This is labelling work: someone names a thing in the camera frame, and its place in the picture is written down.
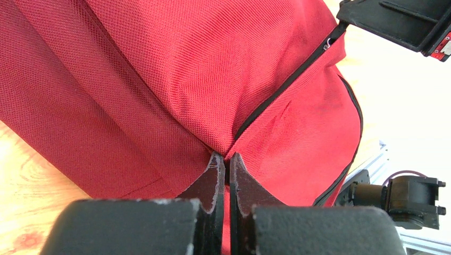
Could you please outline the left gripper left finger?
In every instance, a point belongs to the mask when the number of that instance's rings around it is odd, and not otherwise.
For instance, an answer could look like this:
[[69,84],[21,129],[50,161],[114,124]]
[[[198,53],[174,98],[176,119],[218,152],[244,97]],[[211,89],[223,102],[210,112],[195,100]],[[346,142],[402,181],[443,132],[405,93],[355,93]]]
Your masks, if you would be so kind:
[[174,199],[85,199],[56,219],[42,254],[220,254],[226,168],[213,153]]

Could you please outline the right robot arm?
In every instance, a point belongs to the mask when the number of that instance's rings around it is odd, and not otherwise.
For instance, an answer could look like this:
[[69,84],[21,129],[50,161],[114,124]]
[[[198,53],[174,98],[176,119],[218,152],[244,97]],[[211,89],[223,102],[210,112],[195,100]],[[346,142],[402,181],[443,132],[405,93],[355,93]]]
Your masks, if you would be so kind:
[[[342,1],[338,20],[439,61],[450,57],[450,1]],[[407,230],[438,229],[445,182],[419,174],[390,176],[382,185],[362,170],[345,183],[338,206],[374,206]]]

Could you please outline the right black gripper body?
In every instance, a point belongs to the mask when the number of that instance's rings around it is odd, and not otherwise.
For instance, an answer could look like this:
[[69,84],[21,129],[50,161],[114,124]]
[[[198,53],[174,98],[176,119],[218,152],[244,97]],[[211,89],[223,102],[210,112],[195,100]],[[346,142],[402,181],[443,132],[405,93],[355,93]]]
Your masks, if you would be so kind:
[[443,24],[421,50],[425,57],[432,57],[445,62],[450,57],[450,21]]

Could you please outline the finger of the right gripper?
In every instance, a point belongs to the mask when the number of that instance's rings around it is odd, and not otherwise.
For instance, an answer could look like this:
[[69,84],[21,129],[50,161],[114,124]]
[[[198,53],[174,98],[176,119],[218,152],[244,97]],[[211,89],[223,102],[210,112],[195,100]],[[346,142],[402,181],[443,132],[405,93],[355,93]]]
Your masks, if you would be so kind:
[[450,21],[450,1],[342,1],[337,19],[421,52]]

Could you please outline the red backpack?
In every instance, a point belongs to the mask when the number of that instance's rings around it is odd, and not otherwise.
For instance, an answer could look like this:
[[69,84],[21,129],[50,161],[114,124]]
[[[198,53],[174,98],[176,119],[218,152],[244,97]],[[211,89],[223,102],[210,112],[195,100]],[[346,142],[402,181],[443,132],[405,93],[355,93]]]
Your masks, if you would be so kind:
[[323,1],[1,1],[1,120],[92,198],[174,199],[236,153],[331,207],[362,137]]

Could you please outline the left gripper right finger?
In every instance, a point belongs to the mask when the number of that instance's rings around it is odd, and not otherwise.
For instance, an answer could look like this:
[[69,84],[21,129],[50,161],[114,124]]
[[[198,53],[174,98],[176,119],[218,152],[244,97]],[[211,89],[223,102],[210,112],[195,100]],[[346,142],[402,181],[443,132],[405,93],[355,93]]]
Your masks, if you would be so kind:
[[394,223],[375,207],[291,207],[230,159],[232,254],[404,254]]

